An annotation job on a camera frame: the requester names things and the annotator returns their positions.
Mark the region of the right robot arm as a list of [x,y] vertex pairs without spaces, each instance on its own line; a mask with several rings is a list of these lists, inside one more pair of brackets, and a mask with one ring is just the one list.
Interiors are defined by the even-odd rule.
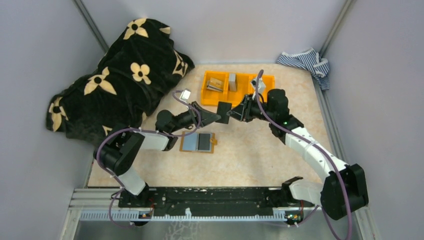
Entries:
[[288,103],[283,89],[272,89],[267,93],[266,102],[254,94],[246,94],[239,105],[226,113],[240,122],[267,121],[271,133],[296,151],[322,181],[293,177],[281,185],[283,199],[289,203],[306,201],[319,205],[333,220],[368,205],[364,169],[359,164],[349,165],[326,150],[290,113]]

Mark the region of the dark card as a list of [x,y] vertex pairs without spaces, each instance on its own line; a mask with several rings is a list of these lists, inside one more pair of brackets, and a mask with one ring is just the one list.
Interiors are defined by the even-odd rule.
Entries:
[[200,152],[211,151],[211,134],[210,133],[198,134],[197,150]]

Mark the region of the tan leather card holder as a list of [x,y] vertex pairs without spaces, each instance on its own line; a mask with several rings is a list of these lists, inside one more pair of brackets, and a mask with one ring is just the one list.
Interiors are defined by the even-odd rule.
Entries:
[[213,154],[214,153],[214,148],[215,148],[215,146],[218,144],[218,140],[215,138],[215,134],[214,133],[212,133],[212,132],[195,132],[195,133],[197,133],[198,135],[200,134],[200,133],[210,133],[211,134],[211,139],[210,139],[210,142],[211,142],[211,150],[210,151],[198,151],[198,150],[196,150],[196,151],[183,151],[182,150],[182,141],[183,141],[183,138],[186,136],[183,136],[183,137],[181,137],[181,142],[180,142],[180,147],[179,147],[179,151],[180,152],[191,152],[191,153],[194,153],[194,152],[198,152],[198,153],[206,153],[206,154]]

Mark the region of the orange three-compartment bin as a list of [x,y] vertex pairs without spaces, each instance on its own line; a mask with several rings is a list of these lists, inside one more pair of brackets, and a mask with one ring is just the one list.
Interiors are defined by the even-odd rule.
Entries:
[[[236,74],[237,91],[229,91],[229,74]],[[254,88],[252,80],[256,78],[255,73],[237,73],[237,72],[220,72],[205,71],[203,77],[202,88],[200,91],[200,102],[204,106],[217,106],[219,102],[231,103],[232,106],[238,105],[246,94],[253,94]],[[216,78],[224,82],[224,91],[218,92],[206,88],[207,81],[210,78]]]

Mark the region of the black credit card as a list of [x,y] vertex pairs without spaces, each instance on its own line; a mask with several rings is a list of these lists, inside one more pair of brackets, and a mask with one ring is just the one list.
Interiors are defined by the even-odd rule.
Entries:
[[230,116],[228,115],[228,112],[232,109],[232,104],[229,102],[223,102],[219,101],[217,105],[217,111],[216,114],[220,116],[220,119],[217,120],[217,123],[220,124],[229,124]]

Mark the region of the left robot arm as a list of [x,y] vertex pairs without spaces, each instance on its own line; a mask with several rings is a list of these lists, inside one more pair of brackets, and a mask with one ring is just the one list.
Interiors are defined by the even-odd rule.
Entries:
[[178,115],[161,110],[156,116],[155,130],[116,125],[94,151],[93,157],[125,191],[133,196],[145,195],[149,186],[133,168],[139,150],[168,151],[179,138],[174,132],[192,126],[199,129],[212,123],[227,124],[227,112],[225,104],[220,104],[217,112],[213,113],[194,101],[188,105],[187,111]]

